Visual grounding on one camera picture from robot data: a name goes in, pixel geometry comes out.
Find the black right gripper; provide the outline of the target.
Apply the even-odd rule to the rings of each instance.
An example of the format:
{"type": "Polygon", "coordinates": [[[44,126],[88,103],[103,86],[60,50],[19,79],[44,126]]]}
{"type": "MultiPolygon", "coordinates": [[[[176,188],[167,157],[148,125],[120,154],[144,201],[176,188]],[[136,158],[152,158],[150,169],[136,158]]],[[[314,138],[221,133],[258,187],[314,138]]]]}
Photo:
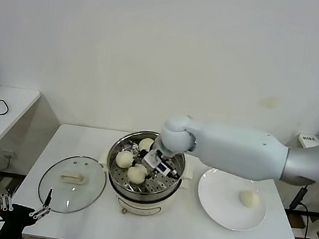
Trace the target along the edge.
{"type": "MultiPolygon", "coordinates": [[[[143,158],[149,153],[146,149],[139,151],[139,146],[138,146],[138,144],[135,144],[135,143],[133,143],[130,147],[128,147],[127,150],[133,156],[132,167],[135,167],[138,164],[142,165],[143,158]]],[[[152,170],[152,171],[148,171],[147,175],[145,176],[145,180],[154,179],[159,174],[160,174],[160,172],[157,169],[152,170]]]]}

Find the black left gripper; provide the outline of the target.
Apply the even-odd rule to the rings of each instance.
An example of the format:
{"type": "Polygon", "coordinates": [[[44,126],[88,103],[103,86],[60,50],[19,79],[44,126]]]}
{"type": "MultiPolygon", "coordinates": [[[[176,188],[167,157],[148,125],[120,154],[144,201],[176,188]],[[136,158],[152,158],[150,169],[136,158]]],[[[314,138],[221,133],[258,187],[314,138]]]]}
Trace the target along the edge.
{"type": "Polygon", "coordinates": [[[52,190],[53,188],[50,188],[43,206],[38,210],[19,204],[13,204],[12,197],[17,191],[17,188],[2,193],[0,195],[0,217],[4,224],[0,229],[0,236],[21,239],[25,227],[34,225],[36,219],[43,218],[51,211],[50,203],[52,199],[52,190]]]}

